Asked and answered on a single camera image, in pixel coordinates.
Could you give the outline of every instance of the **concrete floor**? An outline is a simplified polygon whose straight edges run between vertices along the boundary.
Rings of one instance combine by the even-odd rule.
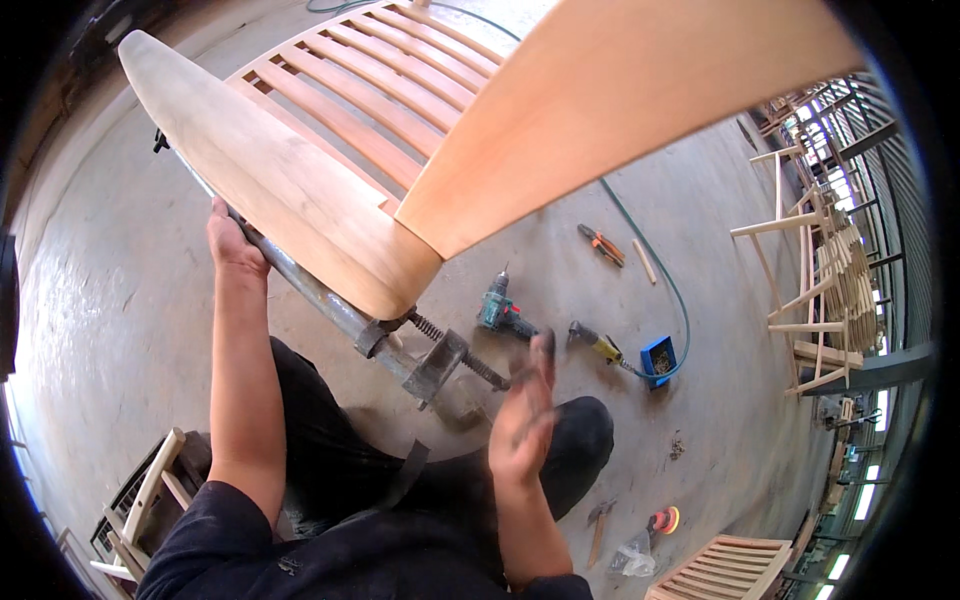
[[[550,2],[462,2],[525,34]],[[465,17],[473,35],[512,42]],[[323,19],[302,2],[234,0],[186,15],[161,37],[218,77]],[[740,121],[756,130],[745,116]],[[154,125],[122,73],[113,73],[49,142],[15,216],[22,278],[17,374],[11,391],[18,436],[41,510],[86,540],[109,501],[150,447],[176,425],[208,428],[212,265],[204,238],[204,192],[170,152],[151,152]],[[689,310],[689,355],[668,387],[605,365],[588,348],[559,348],[557,401],[601,398],[616,423],[615,449],[588,496],[561,521],[577,572],[597,598],[638,598],[655,578],[611,576],[603,566],[655,510],[680,507],[676,534],[656,540],[658,572],[718,532],[790,539],[820,494],[828,435],[810,424],[810,400],[787,400],[782,338],[768,335],[771,300],[749,242],[729,230],[773,218],[772,172],[735,119],[719,123],[609,177]],[[593,252],[578,223],[602,230],[627,252],[622,271]],[[681,351],[683,319],[662,276],[647,280],[633,237],[592,183],[447,263],[420,302],[440,326],[472,338],[501,372],[517,343],[473,328],[482,292],[510,261],[509,295],[535,324],[563,332],[572,319],[609,333],[628,357],[661,335]],[[761,236],[780,294],[796,295],[792,238]],[[486,440],[418,413],[391,376],[364,360],[276,274],[274,334],[317,364],[334,394],[375,445],[403,455],[414,437],[440,459]],[[411,351],[425,338],[398,332]],[[438,402],[471,398],[490,415],[499,395],[457,373]],[[685,453],[670,460],[671,441]],[[616,498],[598,565],[586,570],[587,515]],[[79,548],[89,552],[89,548]]]

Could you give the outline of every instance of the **blue box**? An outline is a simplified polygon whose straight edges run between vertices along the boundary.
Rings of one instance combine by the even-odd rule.
[[[654,362],[664,354],[666,354],[667,359],[670,361],[670,369],[668,369],[668,371],[672,371],[673,368],[677,366],[677,357],[673,353],[673,341],[670,340],[670,336],[668,335],[664,335],[640,351],[640,366],[643,368],[643,372],[648,375],[656,375],[657,372],[654,370]],[[672,373],[659,379],[647,379],[647,383],[650,385],[651,390],[656,390],[666,383],[671,376],[673,376]]]

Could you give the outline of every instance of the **orange pliers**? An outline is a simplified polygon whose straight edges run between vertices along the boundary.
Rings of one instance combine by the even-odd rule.
[[[617,267],[623,269],[623,252],[610,240],[604,238],[603,233],[594,231],[583,223],[577,226],[577,230],[583,233],[590,241],[590,244],[600,252],[604,258],[609,260]]]

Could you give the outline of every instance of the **wooden handle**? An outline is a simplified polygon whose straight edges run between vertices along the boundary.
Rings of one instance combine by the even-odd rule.
[[[590,548],[590,558],[587,560],[587,569],[593,568],[597,563],[597,555],[600,554],[600,540],[603,539],[603,524],[607,520],[607,514],[603,513],[597,517],[597,526],[593,530],[593,546]]]
[[[647,270],[647,276],[650,277],[650,282],[657,285],[657,276],[654,275],[654,270],[650,267],[650,261],[647,260],[647,253],[643,251],[639,240],[634,240],[634,249],[636,253],[640,255],[640,262],[643,263],[643,268]]]

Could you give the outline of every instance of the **knee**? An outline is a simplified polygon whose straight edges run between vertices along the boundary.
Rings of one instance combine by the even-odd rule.
[[[596,461],[607,463],[613,452],[613,417],[604,403],[593,396],[580,396],[561,405],[563,419],[570,419],[577,445]]]

